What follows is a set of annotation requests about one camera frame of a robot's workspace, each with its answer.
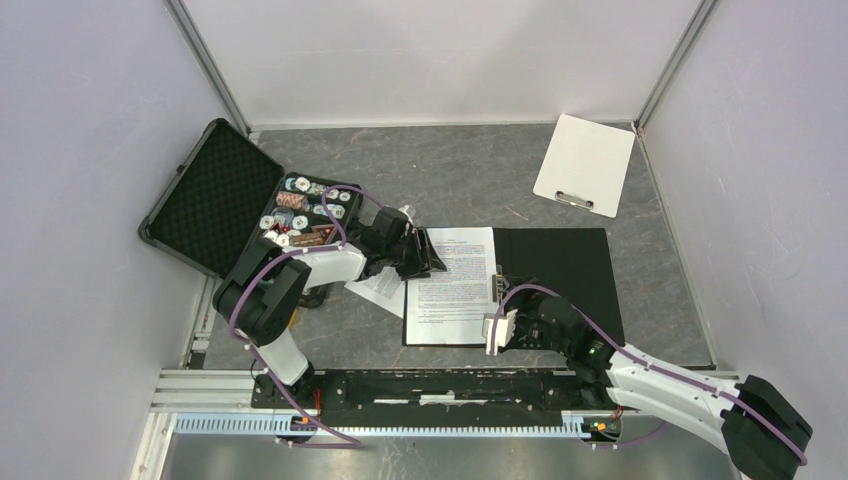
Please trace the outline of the printed text paper sheet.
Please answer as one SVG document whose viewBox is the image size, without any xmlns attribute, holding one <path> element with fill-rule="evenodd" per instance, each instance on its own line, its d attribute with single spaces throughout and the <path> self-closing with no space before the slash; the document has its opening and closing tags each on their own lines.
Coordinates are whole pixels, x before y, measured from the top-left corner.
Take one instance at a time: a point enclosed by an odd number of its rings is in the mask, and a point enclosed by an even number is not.
<svg viewBox="0 0 848 480">
<path fill-rule="evenodd" d="M 446 270 L 408 282 L 404 344 L 481 346 L 484 317 L 497 309 L 494 230 L 433 228 L 428 235 Z"/>
</svg>

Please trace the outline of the white clipboard metal clip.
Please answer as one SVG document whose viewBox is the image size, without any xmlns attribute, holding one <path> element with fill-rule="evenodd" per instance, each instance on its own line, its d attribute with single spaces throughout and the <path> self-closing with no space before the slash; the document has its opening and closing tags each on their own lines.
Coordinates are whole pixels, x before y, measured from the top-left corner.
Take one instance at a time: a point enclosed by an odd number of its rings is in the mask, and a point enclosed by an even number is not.
<svg viewBox="0 0 848 480">
<path fill-rule="evenodd" d="M 533 186 L 539 197 L 617 216 L 635 134 L 561 115 Z"/>
</svg>

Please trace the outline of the white paper sheet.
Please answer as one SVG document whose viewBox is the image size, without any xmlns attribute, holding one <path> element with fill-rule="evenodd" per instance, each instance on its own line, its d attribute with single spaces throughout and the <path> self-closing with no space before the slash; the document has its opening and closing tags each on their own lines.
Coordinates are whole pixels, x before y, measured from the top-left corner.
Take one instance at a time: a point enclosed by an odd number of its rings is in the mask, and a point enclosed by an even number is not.
<svg viewBox="0 0 848 480">
<path fill-rule="evenodd" d="M 398 318 L 404 317 L 406 282 L 394 268 L 384 268 L 366 280 L 347 282 L 345 288 Z"/>
</svg>

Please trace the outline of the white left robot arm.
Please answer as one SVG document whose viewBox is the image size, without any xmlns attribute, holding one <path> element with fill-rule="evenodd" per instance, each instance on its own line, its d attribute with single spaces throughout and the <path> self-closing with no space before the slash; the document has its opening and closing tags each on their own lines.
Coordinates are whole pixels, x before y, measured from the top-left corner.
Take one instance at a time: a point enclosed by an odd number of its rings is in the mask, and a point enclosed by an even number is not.
<svg viewBox="0 0 848 480">
<path fill-rule="evenodd" d="M 306 289 L 367 280 L 390 268 L 403 281 L 447 267 L 424 227 L 404 209 L 381 208 L 369 225 L 357 223 L 337 242 L 280 246 L 261 238 L 248 247 L 213 296 L 229 332 L 277 379 L 275 392 L 290 407 L 314 394 L 311 364 L 289 331 Z"/>
</svg>

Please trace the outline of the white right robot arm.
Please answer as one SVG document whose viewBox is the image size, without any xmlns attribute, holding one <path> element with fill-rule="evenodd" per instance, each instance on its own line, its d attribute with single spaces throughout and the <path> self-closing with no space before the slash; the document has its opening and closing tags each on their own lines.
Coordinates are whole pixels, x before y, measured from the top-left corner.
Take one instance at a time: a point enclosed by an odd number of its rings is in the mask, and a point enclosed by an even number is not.
<svg viewBox="0 0 848 480">
<path fill-rule="evenodd" d="M 721 379 L 660 360 L 614 339 L 564 297 L 513 291 L 484 334 L 490 353 L 525 337 L 561 355 L 585 405 L 611 402 L 686 430 L 728 455 L 748 479 L 791 479 L 808 463 L 813 428 L 771 382 Z"/>
</svg>

